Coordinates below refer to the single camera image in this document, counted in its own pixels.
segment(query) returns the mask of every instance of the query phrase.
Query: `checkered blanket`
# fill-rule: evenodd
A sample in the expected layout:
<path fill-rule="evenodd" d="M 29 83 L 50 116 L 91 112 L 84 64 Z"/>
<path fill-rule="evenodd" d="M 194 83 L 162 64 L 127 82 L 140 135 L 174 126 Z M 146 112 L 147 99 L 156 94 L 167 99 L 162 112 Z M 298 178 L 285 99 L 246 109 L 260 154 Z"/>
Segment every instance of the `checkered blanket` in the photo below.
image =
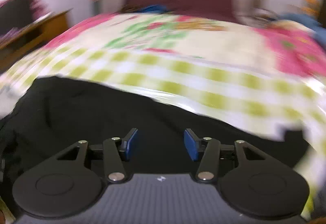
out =
<path fill-rule="evenodd" d="M 315 151 L 311 150 L 296 170 L 309 182 L 311 195 L 324 180 L 326 118 L 317 106 L 318 94 L 297 79 L 271 78 L 204 60 L 190 62 L 144 51 L 62 45 L 24 57 L 0 77 L 0 88 L 10 85 L 24 94 L 35 78 L 50 75 L 143 94 L 273 140 L 282 140 L 281 126 L 304 125 Z M 311 207 L 310 197 L 306 209 Z"/>
<path fill-rule="evenodd" d="M 67 38 L 82 29 L 71 28 L 71 32 L 66 32 Z M 120 14 L 88 28 L 67 44 L 171 53 L 278 73 L 277 57 L 266 46 L 264 37 L 250 27 L 224 21 L 167 14 Z"/>

